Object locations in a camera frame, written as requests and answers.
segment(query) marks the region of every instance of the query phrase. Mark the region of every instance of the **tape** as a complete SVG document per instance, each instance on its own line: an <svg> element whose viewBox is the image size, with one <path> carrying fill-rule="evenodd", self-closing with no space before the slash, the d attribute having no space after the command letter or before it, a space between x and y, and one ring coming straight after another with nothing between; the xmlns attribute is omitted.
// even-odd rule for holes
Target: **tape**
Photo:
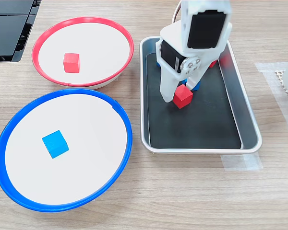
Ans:
<svg viewBox="0 0 288 230"><path fill-rule="evenodd" d="M259 171L263 165L258 152L242 155L221 155L225 171Z"/></svg>
<svg viewBox="0 0 288 230"><path fill-rule="evenodd" d="M258 71L263 73L275 100L288 124L288 93L282 85L282 73L288 67L288 62L255 64Z"/></svg>

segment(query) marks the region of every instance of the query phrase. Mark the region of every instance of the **red rim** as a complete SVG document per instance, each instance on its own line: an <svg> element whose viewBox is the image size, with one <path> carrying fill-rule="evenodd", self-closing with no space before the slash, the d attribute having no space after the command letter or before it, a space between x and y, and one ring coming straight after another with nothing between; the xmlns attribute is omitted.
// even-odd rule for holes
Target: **red rim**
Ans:
<svg viewBox="0 0 288 230"><path fill-rule="evenodd" d="M57 81L52 79L50 76L48 76L41 68L41 66L39 65L39 61L38 61L38 54L39 51L43 45L43 43L55 32L57 32L58 30L69 26L69 25L74 25L74 24L79 24L79 23L100 23L100 24L105 24L105 25L109 25L115 29L117 29L118 31L120 31L127 39L128 43L129 43L129 47L130 47L130 51L129 51L129 56L128 59L125 63L125 65L123 65L123 67L117 71L116 73L114 73L113 75L103 79L103 80L99 80L99 81L95 81L92 83L88 83L88 84L69 84L66 82L61 82L61 81ZM105 18L94 18L94 17L80 17L80 18L73 18L73 19L69 19L66 21L63 21L59 24L54 25L53 27L49 28L48 30L46 30L39 38L38 40L35 42L34 46L33 46L33 50L32 50L32 62L34 67L36 68L36 70L39 72L40 75L42 75L44 78L46 78L49 81L52 81L54 83L57 83L59 85L65 85L65 86L72 86L72 87L88 87L88 86L95 86L95 85L99 85L102 84L104 82L107 82L109 80L111 80L112 78L116 77L118 74L120 74L130 63L131 58L133 56L133 52L134 52L134 44L133 44L133 39L130 35L130 33L120 24L109 20L109 19L105 19Z"/></svg>

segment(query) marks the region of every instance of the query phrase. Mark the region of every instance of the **blue block under gripper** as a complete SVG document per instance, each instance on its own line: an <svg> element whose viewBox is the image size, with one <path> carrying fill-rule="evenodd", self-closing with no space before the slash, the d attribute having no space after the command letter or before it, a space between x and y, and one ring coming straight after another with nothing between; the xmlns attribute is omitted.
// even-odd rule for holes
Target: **blue block under gripper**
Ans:
<svg viewBox="0 0 288 230"><path fill-rule="evenodd" d="M182 80L181 83L185 85L185 84L187 83L187 79ZM197 85L196 85L191 91L198 91L199 88L200 88L200 85L201 85L201 81L199 81L199 82L197 83Z"/></svg>
<svg viewBox="0 0 288 230"><path fill-rule="evenodd" d="M42 140L52 158L69 150L67 142L59 130L43 137Z"/></svg>

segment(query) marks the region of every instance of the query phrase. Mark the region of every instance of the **cube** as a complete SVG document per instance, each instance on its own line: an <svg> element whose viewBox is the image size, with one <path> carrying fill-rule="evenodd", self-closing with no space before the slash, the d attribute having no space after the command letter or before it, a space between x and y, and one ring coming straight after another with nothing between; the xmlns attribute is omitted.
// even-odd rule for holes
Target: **cube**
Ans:
<svg viewBox="0 0 288 230"><path fill-rule="evenodd" d="M52 158L69 150L66 140L59 130L43 137L42 140Z"/></svg>
<svg viewBox="0 0 288 230"><path fill-rule="evenodd" d="M184 85L187 84L187 82L188 82L188 79L185 79L185 80L181 81L181 83L184 84ZM198 91L200 89L200 85L201 85L201 81L199 81L197 83L197 85L191 91Z"/></svg>
<svg viewBox="0 0 288 230"><path fill-rule="evenodd" d="M80 72L79 54L65 53L63 64L66 73L79 73Z"/></svg>
<svg viewBox="0 0 288 230"><path fill-rule="evenodd" d="M175 91L173 103L181 109L191 103L192 97L193 93L185 85L180 85Z"/></svg>
<svg viewBox="0 0 288 230"><path fill-rule="evenodd" d="M217 60L215 60L214 62L212 62L212 63L210 64L209 68L212 68L213 66L215 66L216 62L217 62Z"/></svg>
<svg viewBox="0 0 288 230"><path fill-rule="evenodd" d="M200 89L201 81L197 83L197 85L191 91L198 91Z"/></svg>

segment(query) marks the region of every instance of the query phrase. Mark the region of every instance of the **blue rim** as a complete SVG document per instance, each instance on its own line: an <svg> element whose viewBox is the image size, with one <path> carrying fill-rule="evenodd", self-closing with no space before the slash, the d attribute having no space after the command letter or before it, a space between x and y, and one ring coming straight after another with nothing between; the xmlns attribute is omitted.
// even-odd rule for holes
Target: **blue rim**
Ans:
<svg viewBox="0 0 288 230"><path fill-rule="evenodd" d="M61 97L64 95L68 94L87 94L95 97L99 97L103 99L104 101L108 102L109 104L112 105L113 109L121 116L121 118L124 121L124 124L126 126L127 130L127 145L126 145L126 150L124 157L114 173L114 175L96 192L93 194L87 196L86 198L83 198L81 200L64 204L64 205L45 205L45 204L40 204L37 202L34 202L32 200L27 199L23 195L21 195L12 185L8 174L6 172L6 167L5 167L5 149L7 145L7 141L10 137L10 134L16 127L16 125L21 121L21 119L26 116L31 110L36 108L37 106L41 105L42 103L49 101L51 99ZM115 181L116 179L120 176L121 172L123 171L125 165L127 164L128 158L130 156L131 152L131 147L132 147L132 129L131 129L131 123L130 120L121 107L121 105L110 98L109 96L93 91L93 90L86 90L86 89L65 89L65 90L59 90L56 92L51 92L49 94L46 94L40 98L35 99L28 105L26 105L24 108L22 108L6 125L4 128L1 136L0 136L0 186L4 190L4 192L16 203L20 204L21 206L24 206L26 208L35 210L35 211L41 211L41 212L60 212L60 211L65 211L69 209L73 209L79 206L82 206L94 199L96 199L98 196L100 196L102 193L104 193Z"/></svg>

